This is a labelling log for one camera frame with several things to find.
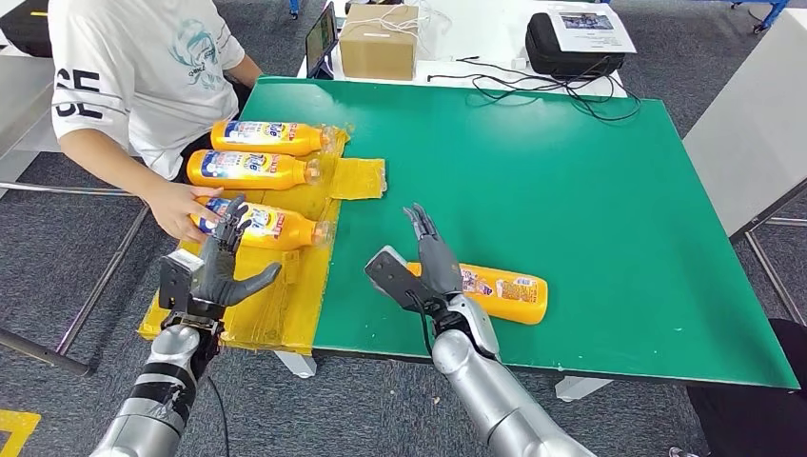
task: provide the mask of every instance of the green table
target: green table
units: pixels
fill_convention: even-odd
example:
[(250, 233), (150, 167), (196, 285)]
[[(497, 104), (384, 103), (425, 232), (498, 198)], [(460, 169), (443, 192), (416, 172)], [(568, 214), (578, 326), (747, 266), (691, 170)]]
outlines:
[(342, 205), (316, 349), (426, 356), (363, 272), (387, 244), (417, 259), (418, 202), (461, 262), (548, 282), (540, 324), (494, 319), (508, 365), (798, 387), (660, 101), (615, 124), (563, 95), (264, 77), (243, 119), (352, 125), (344, 155), (387, 161), (384, 198)]

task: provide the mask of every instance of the robotic arm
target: robotic arm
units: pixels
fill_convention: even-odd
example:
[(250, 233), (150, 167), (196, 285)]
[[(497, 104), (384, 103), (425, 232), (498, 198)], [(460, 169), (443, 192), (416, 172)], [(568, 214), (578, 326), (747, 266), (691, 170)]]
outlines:
[(227, 307), (270, 285), (280, 271), (273, 263), (244, 281), (233, 279), (235, 252), (246, 212), (241, 195), (226, 209), (200, 257), (179, 249), (161, 259), (160, 308), (171, 313), (151, 344), (135, 386), (91, 457), (168, 457), (182, 438), (196, 388), (219, 353)]
[[(161, 259), (160, 308), (171, 313), (129, 397), (91, 457), (174, 455), (207, 364), (219, 352), (227, 307), (270, 285), (280, 270), (269, 265), (244, 281), (233, 279), (235, 252), (246, 221), (244, 197), (226, 209), (200, 257), (179, 249)], [(418, 238), (423, 275), (415, 277), (392, 247), (364, 268), (375, 286), (406, 310), (420, 313), (435, 367), (457, 392), (480, 438), (501, 457), (594, 457), (567, 435), (502, 365), (487, 313), (463, 295), (460, 266), (431, 218), (405, 209)], [(432, 318), (434, 347), (426, 318)]]
[[(418, 238), (423, 275), (406, 269), (390, 246), (364, 272), (406, 310), (418, 312), (432, 361), (477, 427), (480, 438), (501, 457), (594, 457), (543, 410), (499, 358), (499, 342), (487, 313), (463, 295), (460, 266), (419, 205), (404, 209)], [(435, 336), (428, 343), (425, 315)]]

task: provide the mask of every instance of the cardboard box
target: cardboard box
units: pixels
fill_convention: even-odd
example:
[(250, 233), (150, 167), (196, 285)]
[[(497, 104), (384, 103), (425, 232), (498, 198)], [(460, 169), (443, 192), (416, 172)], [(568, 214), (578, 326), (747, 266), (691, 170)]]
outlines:
[(418, 29), (406, 29), (412, 34), (385, 29), (380, 21), (372, 20), (382, 16), (384, 21), (401, 24), (416, 19), (418, 7), (351, 5), (344, 29), (339, 35), (344, 75), (411, 81), (415, 73), (415, 50), (418, 47), (415, 35)]

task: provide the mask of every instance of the black cable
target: black cable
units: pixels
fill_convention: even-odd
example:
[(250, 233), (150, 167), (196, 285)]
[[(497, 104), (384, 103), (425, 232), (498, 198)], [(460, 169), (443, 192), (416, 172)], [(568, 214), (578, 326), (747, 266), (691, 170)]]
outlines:
[[(556, 79), (551, 78), (551, 77), (541, 76), (541, 75), (537, 75), (537, 74), (529, 74), (529, 73), (519, 71), (519, 70), (506, 69), (504, 67), (500, 67), (500, 66), (495, 65), (495, 64), (488, 64), (488, 63), (485, 63), (485, 62), (477, 62), (476, 60), (479, 59), (479, 56), (476, 55), (476, 56), (471, 56), (471, 57), (464, 57), (462, 59), (457, 59), (457, 62), (464, 62), (465, 64), (469, 64), (469, 65), (476, 65), (476, 66), (479, 66), (479, 67), (489, 67), (491, 69), (496, 69), (496, 70), (501, 70), (501, 71), (504, 71), (504, 72), (514, 73), (514, 74), (518, 74), (519, 76), (521, 76), (521, 78), (518, 78), (518, 79), (513, 80), (513, 81), (505, 81), (505, 80), (503, 80), (503, 79), (501, 79), (499, 77), (491, 76), (489, 74), (481, 74), (481, 73), (466, 74), (466, 75), (463, 75), (463, 76), (448, 75), (448, 74), (430, 74), (428, 76), (428, 78), (427, 78), (427, 81), (431, 81), (432, 78), (445, 78), (445, 79), (467, 79), (467, 78), (472, 78), (471, 79), (471, 84), (474, 86), (474, 88), (476, 90), (478, 90), (479, 93), (481, 93), (483, 96), (494, 100), (494, 102), (502, 100), (503, 98), (506, 98), (506, 97), (512, 95), (513, 93), (518, 92), (518, 91), (530, 92), (530, 91), (548, 91), (548, 90), (556, 90), (556, 89), (565, 89), (566, 94), (572, 98), (572, 100), (573, 100), (572, 105), (575, 107), (575, 109), (578, 109), (578, 110), (590, 115), (591, 117), (594, 117), (595, 119), (599, 119), (599, 120), (601, 120), (603, 122), (614, 122), (614, 121), (620, 121), (620, 120), (623, 120), (623, 119), (627, 119), (629, 117), (634, 116), (637, 112), (639, 112), (639, 109), (640, 109), (640, 106), (641, 106), (641, 100), (638, 98), (638, 96), (635, 93), (633, 93), (632, 91), (626, 89), (625, 86), (622, 83), (617, 81), (617, 79), (614, 78), (613, 76), (611, 76), (610, 74), (598, 75), (596, 73), (592, 73), (592, 71), (594, 71), (600, 65), (607, 64), (607, 62), (608, 62), (608, 60), (610, 58), (611, 57), (608, 56), (608, 55), (603, 56), (597, 63), (595, 63), (594, 65), (589, 67), (586, 71), (583, 71), (581, 74), (579, 74), (577, 76), (574, 76), (572, 78), (566, 79), (566, 80), (559, 81), (559, 80), (556, 80)], [(586, 86), (593, 83), (594, 81), (596, 81), (600, 77), (606, 78), (606, 80), (609, 82), (609, 84), (611, 86), (611, 93), (609, 93), (606, 96), (589, 96), (589, 95), (580, 95), (578, 93), (578, 90), (585, 88)], [(488, 79), (488, 80), (493, 81), (493, 82), (495, 82), (497, 84), (505, 86), (509, 90), (502, 91), (501, 93), (494, 93), (494, 92), (490, 91), (489, 89), (484, 89), (479, 85), (479, 81), (484, 80), (484, 79)], [(542, 83), (545, 83), (545, 84), (535, 86), (534, 88), (521, 88), (521, 87), (518, 87), (517, 85), (519, 83), (523, 82), (523, 81), (541, 81)], [(628, 98), (630, 98), (631, 100), (634, 101), (634, 106), (626, 114), (623, 114), (623, 115), (620, 115), (620, 116), (609, 117), (609, 116), (603, 116), (603, 115), (597, 113), (595, 111), (593, 105), (599, 104), (599, 103), (605, 103), (605, 102), (610, 101), (612, 98), (614, 98), (615, 86), (617, 86), (620, 89), (625, 91), (625, 93), (628, 95)]]
[(210, 383), (210, 386), (213, 387), (213, 393), (216, 394), (216, 399), (219, 401), (219, 411), (222, 413), (222, 423), (224, 423), (224, 430), (225, 430), (225, 457), (229, 457), (229, 430), (227, 429), (226, 424), (226, 412), (225, 412), (225, 402), (222, 401), (222, 395), (219, 393), (219, 389), (216, 387), (216, 384), (213, 383), (213, 378), (207, 376), (207, 382)]
[(421, 299), (418, 298), (417, 295), (415, 295), (411, 291), (407, 291), (406, 295), (408, 295), (409, 298), (412, 299), (412, 302), (415, 303), (415, 306), (418, 307), (418, 311), (421, 314), (421, 326), (423, 327), (423, 343), (426, 346), (426, 352), (428, 352), (429, 357), (431, 357), (431, 343), (429, 343), (428, 338), (428, 324), (426, 323), (426, 312), (425, 309), (423, 309), (423, 302), (421, 301)]

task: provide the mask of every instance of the robot finger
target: robot finger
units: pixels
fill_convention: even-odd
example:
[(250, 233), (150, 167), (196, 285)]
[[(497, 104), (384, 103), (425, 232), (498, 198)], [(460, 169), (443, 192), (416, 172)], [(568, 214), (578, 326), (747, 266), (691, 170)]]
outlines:
[(406, 213), (406, 215), (409, 217), (409, 220), (412, 221), (412, 228), (415, 229), (415, 238), (417, 238), (418, 241), (421, 241), (421, 239), (423, 239), (423, 236), (425, 235), (425, 227), (421, 223), (420, 216), (415, 210), (409, 209), (407, 207), (403, 207), (403, 212)]
[(429, 216), (425, 209), (423, 209), (423, 207), (417, 203), (412, 205), (412, 207), (418, 212), (418, 218), (421, 220), (421, 224), (425, 228), (426, 234), (431, 235), (433, 238), (439, 241), (440, 234), (437, 232), (437, 226), (434, 225), (434, 221), (431, 220), (431, 216)]

